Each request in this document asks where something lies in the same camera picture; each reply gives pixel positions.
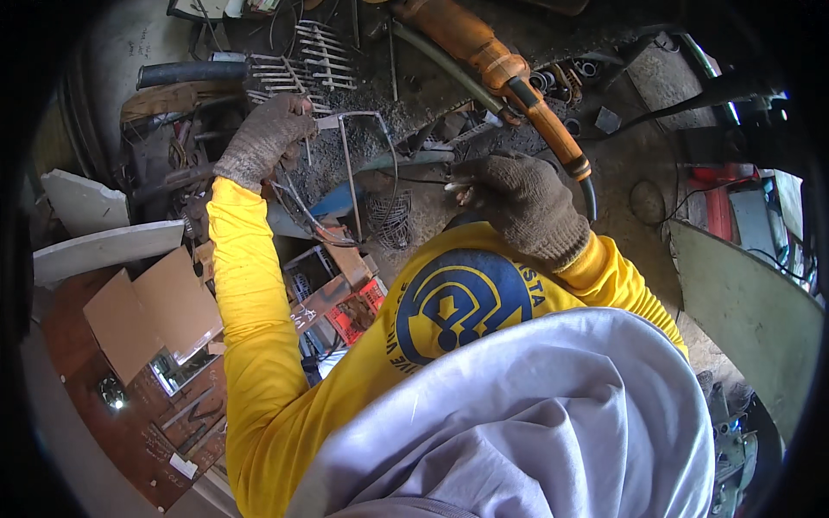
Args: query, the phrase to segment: red plastic crate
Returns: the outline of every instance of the red plastic crate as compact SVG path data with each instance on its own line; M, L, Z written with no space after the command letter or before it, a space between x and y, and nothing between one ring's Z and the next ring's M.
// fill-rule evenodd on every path
M377 279L375 278L366 284L366 286L364 286L359 292L351 295L351 297L360 297L366 301L368 307L375 316L377 312L380 311L380 306L385 300L385 296L380 290L380 286L377 285ZM337 333L349 347L354 345L354 342L356 342L357 339L363 334L362 331L354 329L351 319L336 306L325 314L325 318L327 318L331 325L334 326L334 329L337 330Z

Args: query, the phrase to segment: yellow long-sleeve shirt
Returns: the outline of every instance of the yellow long-sleeve shirt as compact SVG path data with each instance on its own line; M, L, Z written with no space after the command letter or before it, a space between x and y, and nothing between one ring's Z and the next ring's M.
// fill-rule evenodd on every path
M227 345L227 467L246 518L281 516L328 434L429 361L498 329L572 307L620 307L687 356L674 321L610 238L591 234L574 263L548 276L478 222L422 246L375 323L309 389L264 201L217 178L207 210Z

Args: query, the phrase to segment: knit work glove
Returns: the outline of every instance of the knit work glove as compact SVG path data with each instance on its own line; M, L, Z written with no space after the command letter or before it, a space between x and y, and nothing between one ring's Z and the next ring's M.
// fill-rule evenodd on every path
M569 266L587 246L590 226L573 207L570 189L547 162L518 152L461 162L455 184L470 185L460 200L519 252L543 259L553 270Z
M286 169L296 167L297 140L316 136L311 110L310 101L295 94L279 94L260 104L236 131L214 172L259 192L280 160Z

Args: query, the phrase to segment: person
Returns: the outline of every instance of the person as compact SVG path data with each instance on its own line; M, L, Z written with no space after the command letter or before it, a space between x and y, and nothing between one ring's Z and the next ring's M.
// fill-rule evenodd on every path
M453 168L485 220L424 244L308 388L259 190L315 136L310 111L257 107L207 206L242 515L707 515L710 418L679 331L533 157Z

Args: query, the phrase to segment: cardboard box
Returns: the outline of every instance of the cardboard box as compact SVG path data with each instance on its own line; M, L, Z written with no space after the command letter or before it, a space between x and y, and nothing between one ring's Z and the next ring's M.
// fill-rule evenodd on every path
M118 272L84 306L86 320L126 385L163 348L181 365L223 329L219 307L183 246L130 282Z

